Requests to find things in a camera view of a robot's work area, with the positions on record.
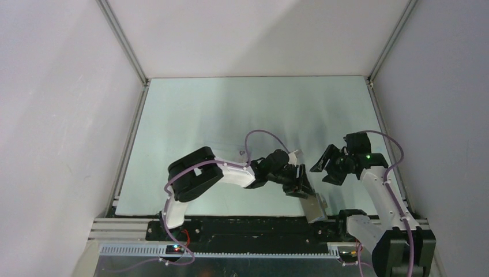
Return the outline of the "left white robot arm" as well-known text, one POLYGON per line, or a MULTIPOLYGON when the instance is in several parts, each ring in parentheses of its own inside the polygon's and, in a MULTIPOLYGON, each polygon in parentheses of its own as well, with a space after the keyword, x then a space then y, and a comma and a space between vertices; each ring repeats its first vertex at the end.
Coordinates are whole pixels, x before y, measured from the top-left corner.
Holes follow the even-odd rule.
POLYGON ((316 197, 304 164, 295 153, 277 149, 264 158, 237 163, 218 158, 210 147, 201 147, 168 166, 168 194, 160 212, 160 233, 168 240, 181 236, 188 204, 218 182, 243 189, 258 189, 267 182, 282 186, 286 196, 299 199, 316 197))

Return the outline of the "clear plastic card box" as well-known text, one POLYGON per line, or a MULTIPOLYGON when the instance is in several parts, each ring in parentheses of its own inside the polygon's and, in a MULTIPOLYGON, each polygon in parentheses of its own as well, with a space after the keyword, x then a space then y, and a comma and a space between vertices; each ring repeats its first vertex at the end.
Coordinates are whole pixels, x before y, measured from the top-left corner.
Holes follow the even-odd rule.
POLYGON ((210 147, 216 156, 224 156, 225 154, 243 156, 246 154, 244 145, 239 144, 204 141, 204 146, 210 147))

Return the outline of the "grey felt card holder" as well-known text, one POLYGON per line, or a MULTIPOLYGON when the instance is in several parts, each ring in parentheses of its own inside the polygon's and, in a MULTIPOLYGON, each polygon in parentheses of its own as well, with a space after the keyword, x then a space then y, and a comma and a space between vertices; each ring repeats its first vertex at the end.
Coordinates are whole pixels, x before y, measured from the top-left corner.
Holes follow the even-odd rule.
POLYGON ((316 193, 306 199, 299 199, 302 210, 309 224, 327 220, 326 209, 328 207, 323 195, 316 193))

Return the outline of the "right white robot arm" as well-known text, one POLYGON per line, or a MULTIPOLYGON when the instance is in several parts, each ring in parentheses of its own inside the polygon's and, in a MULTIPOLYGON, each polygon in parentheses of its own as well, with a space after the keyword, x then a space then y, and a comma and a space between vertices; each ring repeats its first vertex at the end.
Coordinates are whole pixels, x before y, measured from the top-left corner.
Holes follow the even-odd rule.
POLYGON ((310 172, 325 171, 323 182, 336 186, 353 174, 366 188, 381 224, 374 224, 361 210, 342 210, 335 232, 342 241, 355 238, 359 249, 370 252, 377 276, 429 276, 436 237, 421 227, 394 192, 390 173, 398 162, 388 165, 381 153, 372 152, 370 133, 346 134, 342 148, 329 145, 310 172))

